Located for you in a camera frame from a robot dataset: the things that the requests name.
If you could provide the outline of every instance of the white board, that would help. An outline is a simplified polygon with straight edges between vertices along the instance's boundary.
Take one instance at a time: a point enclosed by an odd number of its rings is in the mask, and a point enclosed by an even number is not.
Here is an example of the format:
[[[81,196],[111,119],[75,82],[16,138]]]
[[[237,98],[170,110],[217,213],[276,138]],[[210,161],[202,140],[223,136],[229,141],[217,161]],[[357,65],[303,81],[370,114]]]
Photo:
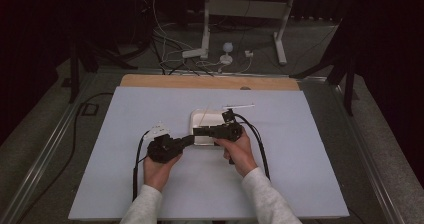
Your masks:
[[[158,121],[171,137],[189,135],[196,109],[236,109],[259,130],[273,186],[299,218],[348,216],[338,182],[302,91],[117,87],[75,197],[70,219],[119,219],[131,205],[132,170],[142,135]],[[257,164],[259,148],[248,130]],[[151,140],[143,143],[141,155]],[[240,175],[220,147],[190,146],[163,190],[161,219],[244,219],[255,212]],[[139,185],[143,180],[142,164]]]

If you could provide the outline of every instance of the hand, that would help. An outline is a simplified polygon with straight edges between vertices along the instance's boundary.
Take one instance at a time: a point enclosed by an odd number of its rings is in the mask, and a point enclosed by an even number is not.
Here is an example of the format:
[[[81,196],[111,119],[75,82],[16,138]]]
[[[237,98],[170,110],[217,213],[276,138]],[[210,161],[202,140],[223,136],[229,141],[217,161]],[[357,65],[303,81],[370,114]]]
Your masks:
[[[154,162],[150,157],[146,157],[143,162],[144,184],[162,192],[172,167],[180,160],[181,156],[182,154],[174,157],[166,164]]]
[[[246,134],[246,130],[242,131],[240,138],[235,141],[226,139],[215,139],[215,143],[225,147],[224,158],[233,159],[237,172],[245,177],[250,171],[258,167],[253,158],[252,149],[250,148],[250,138]]]

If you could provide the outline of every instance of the white long sleeve shirt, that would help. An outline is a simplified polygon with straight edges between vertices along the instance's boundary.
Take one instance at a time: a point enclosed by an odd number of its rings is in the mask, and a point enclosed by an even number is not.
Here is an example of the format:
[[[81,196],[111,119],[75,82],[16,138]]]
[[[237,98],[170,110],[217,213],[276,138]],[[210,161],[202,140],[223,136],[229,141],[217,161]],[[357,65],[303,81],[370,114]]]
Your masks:
[[[242,187],[253,202],[261,224],[301,224],[284,198],[271,186],[271,182],[258,167],[249,172]],[[121,220],[121,224],[156,224],[162,194],[153,187],[143,185]]]

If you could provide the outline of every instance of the wooden edge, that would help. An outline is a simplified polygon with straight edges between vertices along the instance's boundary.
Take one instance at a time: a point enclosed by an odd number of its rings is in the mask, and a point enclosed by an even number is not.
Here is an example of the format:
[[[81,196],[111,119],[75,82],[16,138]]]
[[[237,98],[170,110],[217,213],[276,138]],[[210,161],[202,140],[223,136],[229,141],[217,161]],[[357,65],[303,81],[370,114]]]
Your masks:
[[[211,77],[127,74],[122,78],[120,86],[290,91],[300,90],[299,85],[295,79],[285,77]]]

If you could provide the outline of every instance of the person's left hand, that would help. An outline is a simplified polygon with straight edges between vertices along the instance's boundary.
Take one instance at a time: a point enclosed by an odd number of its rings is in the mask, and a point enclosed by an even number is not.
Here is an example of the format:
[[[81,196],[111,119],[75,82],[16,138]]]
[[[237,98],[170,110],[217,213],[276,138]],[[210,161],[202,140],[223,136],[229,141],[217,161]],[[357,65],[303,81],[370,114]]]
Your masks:
[[[162,192],[163,187],[169,178],[169,173],[175,163],[181,158],[182,154],[174,157],[168,163],[162,164],[154,162],[150,157],[146,157],[143,162],[144,184]]]

